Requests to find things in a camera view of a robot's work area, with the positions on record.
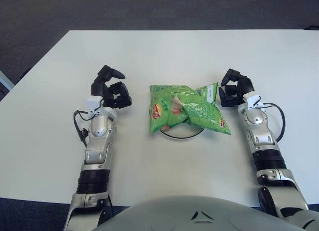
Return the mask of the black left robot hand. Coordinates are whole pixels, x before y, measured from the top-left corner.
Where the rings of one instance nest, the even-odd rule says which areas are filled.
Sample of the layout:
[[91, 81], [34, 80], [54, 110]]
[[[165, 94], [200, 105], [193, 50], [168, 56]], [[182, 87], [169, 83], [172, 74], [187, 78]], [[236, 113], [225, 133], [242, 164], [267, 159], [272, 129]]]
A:
[[107, 86], [106, 82], [110, 81], [111, 78], [123, 80], [125, 79], [125, 75], [116, 69], [104, 65], [91, 84], [91, 95], [102, 97], [102, 106], [104, 107], [122, 109], [131, 106], [132, 98], [129, 95], [126, 85], [119, 81]]

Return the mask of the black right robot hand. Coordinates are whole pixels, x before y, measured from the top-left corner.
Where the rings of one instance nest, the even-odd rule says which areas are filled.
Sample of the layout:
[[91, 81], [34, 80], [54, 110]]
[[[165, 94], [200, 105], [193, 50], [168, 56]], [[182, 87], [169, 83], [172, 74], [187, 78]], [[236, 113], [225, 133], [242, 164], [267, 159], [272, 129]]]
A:
[[255, 91], [247, 76], [239, 71], [228, 69], [218, 88], [222, 107], [234, 107], [244, 103], [243, 95]]

